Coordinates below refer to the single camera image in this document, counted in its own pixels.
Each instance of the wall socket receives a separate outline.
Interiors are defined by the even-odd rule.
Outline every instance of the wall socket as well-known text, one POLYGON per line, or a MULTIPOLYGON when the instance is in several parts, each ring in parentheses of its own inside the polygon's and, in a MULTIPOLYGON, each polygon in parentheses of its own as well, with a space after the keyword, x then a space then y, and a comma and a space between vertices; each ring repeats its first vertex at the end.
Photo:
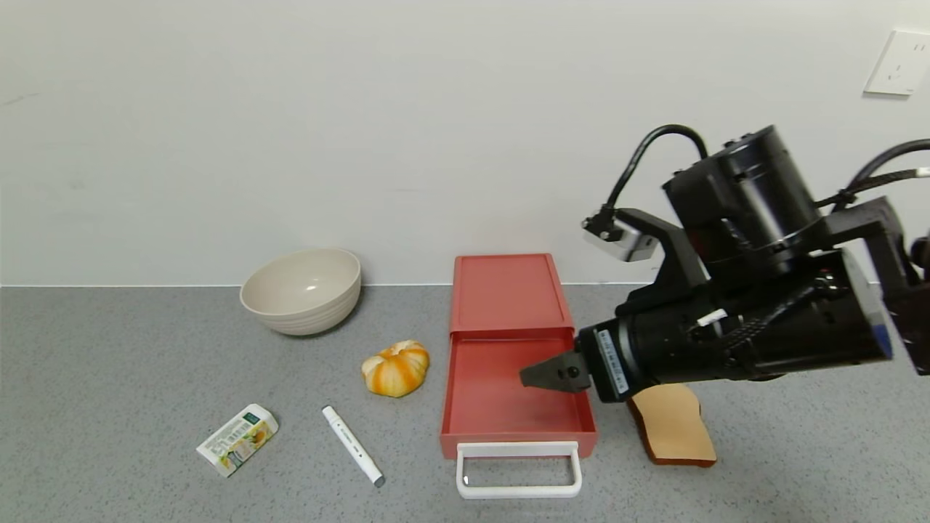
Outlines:
POLYGON ((930 34, 892 31, 866 84, 867 93, 910 96, 930 67, 930 34))

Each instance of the white bowl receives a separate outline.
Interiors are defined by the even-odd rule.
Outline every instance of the white bowl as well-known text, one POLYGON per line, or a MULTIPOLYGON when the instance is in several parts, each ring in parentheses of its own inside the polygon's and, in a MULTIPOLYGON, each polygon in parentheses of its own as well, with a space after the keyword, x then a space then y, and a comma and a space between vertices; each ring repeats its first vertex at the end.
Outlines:
POLYGON ((361 289, 362 264, 354 254, 311 248, 258 269, 239 291, 239 301, 271 329, 305 336, 344 320, 361 289))

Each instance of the toy bread slice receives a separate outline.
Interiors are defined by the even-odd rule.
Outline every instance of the toy bread slice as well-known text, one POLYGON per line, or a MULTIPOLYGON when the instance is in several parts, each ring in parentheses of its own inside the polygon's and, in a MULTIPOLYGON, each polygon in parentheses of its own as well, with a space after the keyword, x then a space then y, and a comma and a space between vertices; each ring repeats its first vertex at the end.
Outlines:
POLYGON ((627 406, 653 463, 701 467, 717 463, 698 397, 685 385, 650 387, 628 400, 627 406))

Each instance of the white marker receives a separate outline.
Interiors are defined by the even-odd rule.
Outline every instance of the white marker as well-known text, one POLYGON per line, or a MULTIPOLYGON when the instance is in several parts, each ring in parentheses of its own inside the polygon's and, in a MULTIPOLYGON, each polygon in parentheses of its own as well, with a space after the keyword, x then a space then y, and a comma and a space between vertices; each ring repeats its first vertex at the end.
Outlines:
POLYGON ((358 466, 362 467, 362 472, 375 484, 375 487, 380 489, 381 485, 384 485, 384 475, 378 470, 378 466, 375 465, 375 462, 371 461, 371 456, 365 452, 365 448, 358 442, 358 438, 355 437, 355 434, 349 430, 349 425, 347 425, 336 411, 328 405, 323 407, 323 415, 329 422, 329 426, 332 427, 333 432, 336 433, 336 436, 339 436, 339 441, 341 441, 342 445, 349 451, 355 459, 355 462, 358 463, 358 466))

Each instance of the orange pumpkin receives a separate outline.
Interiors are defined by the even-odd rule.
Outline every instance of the orange pumpkin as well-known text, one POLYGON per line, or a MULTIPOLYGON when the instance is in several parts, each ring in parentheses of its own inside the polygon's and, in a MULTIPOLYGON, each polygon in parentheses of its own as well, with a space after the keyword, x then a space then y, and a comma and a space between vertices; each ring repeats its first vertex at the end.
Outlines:
POLYGON ((406 396, 426 379, 430 353, 420 342, 397 342, 362 363, 368 390, 382 396, 406 396))

